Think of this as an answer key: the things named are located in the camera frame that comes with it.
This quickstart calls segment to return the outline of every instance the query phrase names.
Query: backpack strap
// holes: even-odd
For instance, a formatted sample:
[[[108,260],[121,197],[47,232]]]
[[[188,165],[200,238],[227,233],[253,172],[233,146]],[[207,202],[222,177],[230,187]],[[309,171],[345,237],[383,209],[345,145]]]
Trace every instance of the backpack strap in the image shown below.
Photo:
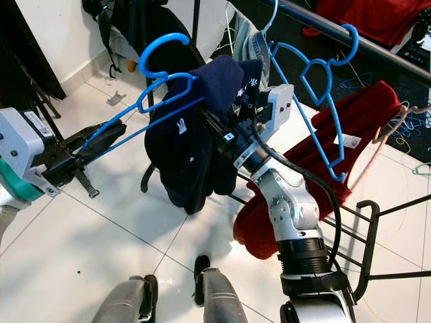
[[[103,45],[107,49],[110,60],[112,62],[112,65],[109,67],[109,76],[114,79],[115,76],[112,75],[112,69],[114,69],[116,72],[119,72],[119,73],[121,73],[121,70],[115,65],[114,59],[112,57],[112,49],[109,45],[110,20],[109,20],[108,14],[106,12],[106,7],[104,7],[104,9],[100,12],[99,18],[98,18],[98,23],[99,23],[99,31],[100,31],[100,35],[102,37]]]

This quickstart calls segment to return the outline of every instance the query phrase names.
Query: white baseboard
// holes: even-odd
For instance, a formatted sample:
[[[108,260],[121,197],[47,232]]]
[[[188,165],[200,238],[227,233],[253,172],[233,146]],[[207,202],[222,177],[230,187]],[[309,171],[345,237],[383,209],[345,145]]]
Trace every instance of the white baseboard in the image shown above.
[[[78,69],[71,77],[61,83],[61,87],[67,96],[70,96],[74,91],[81,87],[86,81],[93,77],[101,68],[109,63],[109,55],[106,50],[103,50],[99,55],[94,57],[88,64],[85,64],[81,69]]]

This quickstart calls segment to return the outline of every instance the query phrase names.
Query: black cable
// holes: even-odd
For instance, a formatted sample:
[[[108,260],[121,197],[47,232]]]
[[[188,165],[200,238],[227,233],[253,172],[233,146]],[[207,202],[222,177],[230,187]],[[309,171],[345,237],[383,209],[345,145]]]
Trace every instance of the black cable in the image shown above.
[[[334,244],[332,247],[332,251],[329,253],[329,265],[332,266],[335,262],[335,257],[337,256],[337,251],[339,247],[339,241],[341,239],[341,213],[339,211],[339,203],[337,201],[337,197],[335,196],[335,193],[332,191],[332,188],[324,182],[321,178],[314,175],[312,172],[301,168],[292,162],[288,161],[284,156],[280,155],[276,151],[272,150],[266,143],[263,142],[260,134],[257,131],[256,128],[257,124],[257,118],[256,115],[253,119],[253,125],[251,127],[251,130],[253,132],[253,135],[255,136],[257,143],[263,148],[263,150],[266,151],[268,155],[270,155],[272,158],[277,160],[279,163],[285,165],[286,167],[290,168],[291,170],[294,170],[295,172],[298,172],[304,177],[308,178],[309,180],[312,180],[314,183],[318,184],[327,194],[329,197],[329,200],[331,201],[332,207],[334,209],[334,216],[335,216],[335,237],[334,237]]]

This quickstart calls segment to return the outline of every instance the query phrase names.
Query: hanger hook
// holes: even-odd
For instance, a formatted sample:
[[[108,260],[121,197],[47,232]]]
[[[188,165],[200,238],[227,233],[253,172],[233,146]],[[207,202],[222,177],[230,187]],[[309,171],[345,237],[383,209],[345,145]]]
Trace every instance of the hanger hook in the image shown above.
[[[162,72],[151,72],[147,70],[147,60],[148,57],[157,49],[157,47],[160,47],[161,45],[172,42],[174,40],[178,40],[182,42],[183,45],[188,45],[190,40],[189,37],[185,36],[184,34],[180,34],[179,32],[174,32],[171,34],[163,35],[159,38],[157,38],[155,41],[153,41],[151,44],[149,44],[145,50],[142,52],[141,58],[139,59],[138,68],[139,71],[144,74],[146,77],[157,79],[157,78],[163,78],[166,79],[168,77],[168,73],[165,71]]]

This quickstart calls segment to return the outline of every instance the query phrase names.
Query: red fabric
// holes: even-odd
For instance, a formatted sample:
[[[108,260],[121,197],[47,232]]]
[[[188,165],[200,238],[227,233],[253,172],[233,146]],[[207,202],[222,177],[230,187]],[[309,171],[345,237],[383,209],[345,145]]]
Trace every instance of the red fabric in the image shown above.
[[[375,136],[378,128],[387,124],[399,113],[400,102],[394,90],[383,81],[361,89],[352,95],[338,101],[336,104],[341,129],[344,134],[362,138],[355,149],[345,147],[345,159],[334,167],[335,173],[346,173],[344,182],[336,182],[329,175],[311,136],[308,136],[284,156],[296,165],[310,170],[331,185],[340,203],[351,193],[347,188],[347,179],[355,161],[364,148]],[[335,160],[338,145],[334,144],[335,126],[329,108],[316,114],[311,119],[329,161]],[[234,238],[256,258],[267,259],[277,252],[272,224],[268,216],[268,206],[259,189],[248,183],[247,187],[255,192],[255,196],[242,208],[234,224]],[[306,179],[309,193],[319,205],[320,218],[333,211],[331,201],[325,191],[314,182]]]
[[[316,13],[336,22],[352,24],[360,34],[387,46],[401,44],[419,13],[431,0],[320,0]],[[304,35],[312,36],[310,28]]]

